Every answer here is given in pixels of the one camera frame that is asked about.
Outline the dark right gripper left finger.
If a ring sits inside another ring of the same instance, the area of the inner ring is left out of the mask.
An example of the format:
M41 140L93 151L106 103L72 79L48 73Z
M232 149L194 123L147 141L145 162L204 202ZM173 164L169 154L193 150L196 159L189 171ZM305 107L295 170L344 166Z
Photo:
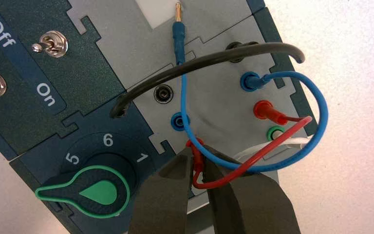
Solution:
M136 195L128 233L184 234L193 154L181 151L149 176Z

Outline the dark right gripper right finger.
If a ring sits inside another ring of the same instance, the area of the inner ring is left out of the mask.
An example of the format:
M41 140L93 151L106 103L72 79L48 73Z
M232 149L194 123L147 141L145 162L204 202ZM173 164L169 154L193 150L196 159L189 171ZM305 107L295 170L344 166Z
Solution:
M245 173L207 194L217 234L300 233L290 199L264 174Z

